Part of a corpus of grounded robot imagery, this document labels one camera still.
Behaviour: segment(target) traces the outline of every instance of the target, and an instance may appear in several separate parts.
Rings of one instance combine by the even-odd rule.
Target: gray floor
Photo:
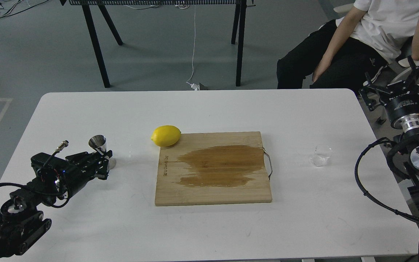
[[[2,3],[8,8],[14,2]],[[29,0],[30,5],[40,2]],[[51,0],[1,19],[0,112],[8,104],[5,101],[10,100],[10,105],[0,118],[0,177],[45,93],[191,91],[185,82],[192,75],[194,18],[195,71],[191,83],[202,83],[210,90],[270,89],[276,88],[276,61],[322,23],[336,18],[337,14],[331,10],[333,6],[350,2],[256,0],[256,6],[247,10],[241,87],[235,86],[237,46],[230,45],[234,10],[229,5],[197,5],[185,10],[169,5],[147,10],[109,6],[108,11],[125,43],[123,46],[115,43],[98,8],[92,7],[113,85],[110,89],[103,87],[81,7],[61,6]],[[28,3],[22,2],[15,12],[26,7]],[[309,83],[311,80],[307,79],[304,86]],[[92,103],[101,106],[101,101]],[[376,116],[367,115],[374,125]],[[374,131],[378,137],[395,133],[386,125],[374,126]],[[387,257],[376,261],[398,262],[406,258]],[[358,262],[360,259],[321,261]]]

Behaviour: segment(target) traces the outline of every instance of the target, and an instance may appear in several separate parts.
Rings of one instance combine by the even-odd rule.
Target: white table
[[[157,126],[183,133],[261,131],[270,154],[272,203],[155,207]],[[375,140],[348,90],[147,91],[43,96],[1,182],[34,177],[30,157],[88,147],[103,134],[117,166],[62,209],[43,205],[53,225],[25,255],[2,261],[199,261],[414,254],[417,226],[379,207],[355,184],[359,153]],[[334,150],[314,167],[316,144]],[[409,212],[378,147],[360,164],[364,186]],[[0,205],[14,188],[0,189]]]

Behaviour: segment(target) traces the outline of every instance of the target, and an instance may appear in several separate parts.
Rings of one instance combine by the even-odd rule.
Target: power adapter
[[[206,86],[204,86],[202,83],[188,83],[190,85],[190,87],[195,90],[195,91],[200,91],[200,90],[208,90],[208,88]]]

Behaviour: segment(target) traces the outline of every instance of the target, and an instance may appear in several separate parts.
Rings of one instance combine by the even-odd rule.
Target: white t-shirt
[[[354,7],[367,13],[351,37],[373,47],[392,63],[405,41],[415,33],[419,0],[356,0]]]

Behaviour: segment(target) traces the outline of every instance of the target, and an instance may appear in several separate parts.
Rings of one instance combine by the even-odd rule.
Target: black pants
[[[321,61],[336,29],[335,20],[327,22],[278,61],[278,89],[302,88],[303,80]],[[374,78],[386,65],[387,61],[376,50],[349,38],[334,56],[331,66],[310,88],[348,88],[358,94],[366,81],[365,72]]]

